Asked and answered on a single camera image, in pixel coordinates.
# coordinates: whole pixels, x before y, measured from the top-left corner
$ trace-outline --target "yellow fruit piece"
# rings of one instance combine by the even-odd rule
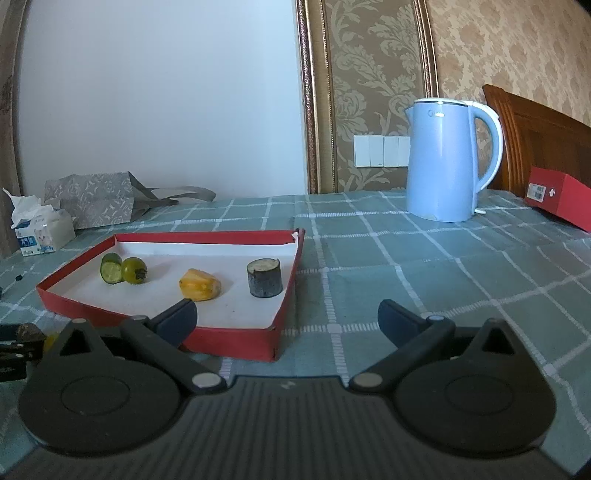
[[[189,268],[178,285],[183,297],[193,301],[214,299],[222,291],[222,284],[216,277],[196,268]]]

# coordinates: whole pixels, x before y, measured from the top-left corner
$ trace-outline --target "white wall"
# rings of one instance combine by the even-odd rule
[[[305,193],[293,0],[31,0],[21,183],[129,170],[218,197]]]

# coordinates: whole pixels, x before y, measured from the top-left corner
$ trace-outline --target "halved lime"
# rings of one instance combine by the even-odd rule
[[[115,252],[106,254],[100,261],[100,276],[108,284],[114,285],[123,281],[122,260]]]

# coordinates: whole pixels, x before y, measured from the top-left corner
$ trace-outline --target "table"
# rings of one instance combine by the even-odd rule
[[[59,252],[4,259],[0,322],[63,328],[69,320],[43,307],[35,285],[113,233],[304,228],[295,315],[282,332],[280,359],[196,359],[226,378],[340,375],[348,382],[395,349],[377,324],[382,299],[463,326],[503,317],[556,395],[543,449],[574,472],[591,456],[590,235],[508,192],[484,192],[479,207],[486,214],[463,223],[424,220],[405,212],[400,189],[161,207],[134,223],[79,232]],[[16,408],[23,386],[0,384],[0,473],[32,447]]]

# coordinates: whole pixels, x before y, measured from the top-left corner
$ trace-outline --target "blue electric kettle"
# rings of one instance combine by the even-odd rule
[[[476,194],[495,177],[503,156],[496,112],[481,103],[423,98],[405,110],[411,125],[407,210],[429,220],[463,222],[476,208]],[[492,161],[478,178],[475,119],[491,131]]]

